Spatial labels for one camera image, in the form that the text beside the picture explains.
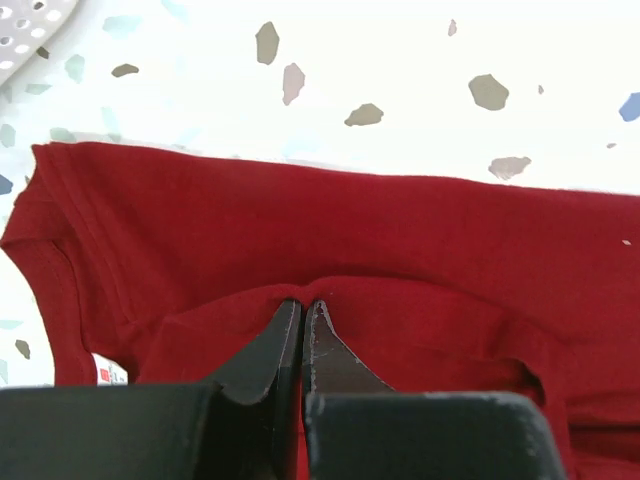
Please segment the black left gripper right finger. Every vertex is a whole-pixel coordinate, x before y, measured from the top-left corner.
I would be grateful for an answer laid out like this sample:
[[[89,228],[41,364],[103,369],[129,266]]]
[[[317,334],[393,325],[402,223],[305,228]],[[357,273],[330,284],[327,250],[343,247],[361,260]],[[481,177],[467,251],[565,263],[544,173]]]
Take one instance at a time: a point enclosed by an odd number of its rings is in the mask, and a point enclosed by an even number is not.
[[[397,392],[340,339],[322,300],[305,320],[302,383],[312,479],[567,476],[550,427],[529,399]]]

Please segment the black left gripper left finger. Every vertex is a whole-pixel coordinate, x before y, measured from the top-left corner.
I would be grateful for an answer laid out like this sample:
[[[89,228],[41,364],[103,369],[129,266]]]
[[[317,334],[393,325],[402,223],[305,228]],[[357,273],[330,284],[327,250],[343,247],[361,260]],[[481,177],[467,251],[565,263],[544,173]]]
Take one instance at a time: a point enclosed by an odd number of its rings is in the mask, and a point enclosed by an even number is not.
[[[5,479],[292,479],[302,308],[196,383],[11,389]]]

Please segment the red t shirt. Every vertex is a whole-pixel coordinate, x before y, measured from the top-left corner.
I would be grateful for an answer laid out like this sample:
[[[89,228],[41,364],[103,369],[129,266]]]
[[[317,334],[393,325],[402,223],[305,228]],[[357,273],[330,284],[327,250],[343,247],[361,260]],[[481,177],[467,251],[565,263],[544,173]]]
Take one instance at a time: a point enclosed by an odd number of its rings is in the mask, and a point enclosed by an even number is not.
[[[208,159],[33,149],[2,250],[35,294],[60,385],[94,359],[202,379],[282,301],[404,391],[507,390],[573,479],[639,475],[635,196]]]

